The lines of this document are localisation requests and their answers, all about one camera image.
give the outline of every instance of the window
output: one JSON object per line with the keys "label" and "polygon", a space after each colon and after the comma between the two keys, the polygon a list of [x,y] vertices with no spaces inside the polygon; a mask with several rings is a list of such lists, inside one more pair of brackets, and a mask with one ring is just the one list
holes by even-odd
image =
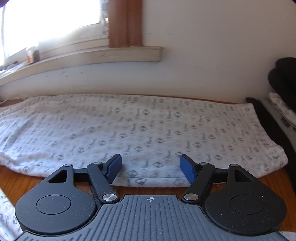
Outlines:
{"label": "window", "polygon": [[[77,43],[107,39],[106,1],[10,0],[1,8],[3,48],[0,49],[0,64],[24,61],[26,47],[36,42],[41,59],[44,59],[78,50],[73,47]],[[108,45],[108,42],[102,43],[96,47]],[[79,49],[89,46],[79,45]]]}

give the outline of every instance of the gray ribbed surface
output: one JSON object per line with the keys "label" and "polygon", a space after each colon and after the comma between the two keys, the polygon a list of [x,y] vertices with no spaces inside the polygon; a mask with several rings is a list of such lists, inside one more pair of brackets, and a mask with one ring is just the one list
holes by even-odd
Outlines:
{"label": "gray ribbed surface", "polygon": [[104,205],[92,222],[60,237],[23,233],[18,241],[286,241],[278,232],[258,237],[230,234],[214,226],[196,205],[180,202],[176,196],[125,195],[123,201]]}

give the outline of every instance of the window frame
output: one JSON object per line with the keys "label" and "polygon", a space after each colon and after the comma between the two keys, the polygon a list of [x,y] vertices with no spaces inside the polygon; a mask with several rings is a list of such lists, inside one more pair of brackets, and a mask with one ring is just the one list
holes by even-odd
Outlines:
{"label": "window frame", "polygon": [[108,0],[109,47],[143,46],[143,0]]}
{"label": "window frame", "polygon": [[[60,38],[39,42],[40,60],[76,50],[108,46],[108,23],[105,21],[105,14],[102,14],[102,8],[100,12],[101,18],[98,23],[77,28]],[[11,56],[8,56],[7,51],[5,51],[4,16],[5,6],[3,6],[1,15],[1,39],[4,52],[3,66],[7,66],[16,61],[18,63],[24,62],[27,57],[25,48]]]}

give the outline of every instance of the black circular base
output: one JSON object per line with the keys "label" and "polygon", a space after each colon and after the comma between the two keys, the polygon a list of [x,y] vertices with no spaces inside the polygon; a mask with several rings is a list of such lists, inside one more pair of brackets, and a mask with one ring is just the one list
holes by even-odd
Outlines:
{"label": "black circular base", "polygon": [[239,213],[256,214],[264,209],[265,202],[257,196],[244,194],[231,199],[230,205]]}
{"label": "black circular base", "polygon": [[63,213],[70,205],[70,199],[65,196],[49,195],[39,199],[36,207],[41,213],[53,215]]}

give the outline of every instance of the patterned fabric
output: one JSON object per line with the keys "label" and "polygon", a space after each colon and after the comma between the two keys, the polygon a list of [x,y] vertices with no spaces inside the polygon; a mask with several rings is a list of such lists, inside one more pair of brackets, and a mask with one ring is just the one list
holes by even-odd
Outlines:
{"label": "patterned fabric", "polygon": [[285,133],[296,152],[296,128],[281,115],[281,113],[277,110],[274,104],[268,100],[268,98],[262,98],[260,99],[260,102],[264,105],[266,110],[272,115],[273,119]]}
{"label": "patterned fabric", "polygon": [[278,93],[269,93],[269,100],[279,110],[283,117],[296,128],[296,113],[282,100]]}
{"label": "patterned fabric", "polygon": [[188,186],[183,153],[217,168],[238,163],[256,177],[288,162],[251,104],[71,94],[0,108],[0,164],[16,172],[46,177],[116,153],[123,168],[113,184],[136,187]]}
{"label": "patterned fabric", "polygon": [[13,241],[22,230],[15,217],[15,208],[0,189],[0,240]]}

